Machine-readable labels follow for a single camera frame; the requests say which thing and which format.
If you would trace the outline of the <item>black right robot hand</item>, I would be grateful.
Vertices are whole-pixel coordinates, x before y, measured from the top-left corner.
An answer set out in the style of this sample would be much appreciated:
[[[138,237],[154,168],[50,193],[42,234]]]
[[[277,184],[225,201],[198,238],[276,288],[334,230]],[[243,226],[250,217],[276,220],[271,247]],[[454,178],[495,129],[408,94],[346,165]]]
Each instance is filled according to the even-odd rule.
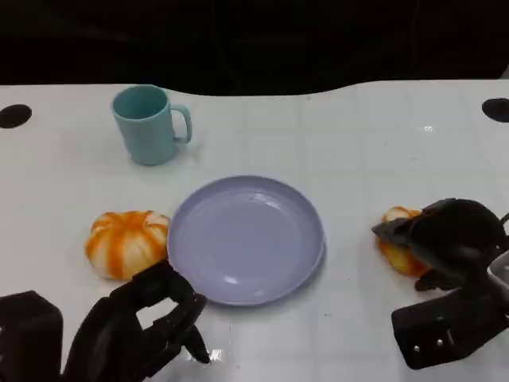
[[[371,230],[383,244],[409,251],[427,267],[415,290],[447,291],[482,283],[488,265],[508,250],[507,220],[478,201],[448,198]]]

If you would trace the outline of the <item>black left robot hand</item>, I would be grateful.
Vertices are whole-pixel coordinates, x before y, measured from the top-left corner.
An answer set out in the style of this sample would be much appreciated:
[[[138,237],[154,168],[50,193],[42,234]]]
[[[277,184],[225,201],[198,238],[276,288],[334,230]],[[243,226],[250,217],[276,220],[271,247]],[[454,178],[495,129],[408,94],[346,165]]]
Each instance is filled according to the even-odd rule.
[[[167,298],[176,307],[142,328],[138,311]],[[156,263],[92,307],[72,342],[63,380],[143,381],[183,349],[201,364],[209,364],[196,327],[206,302],[168,261]]]

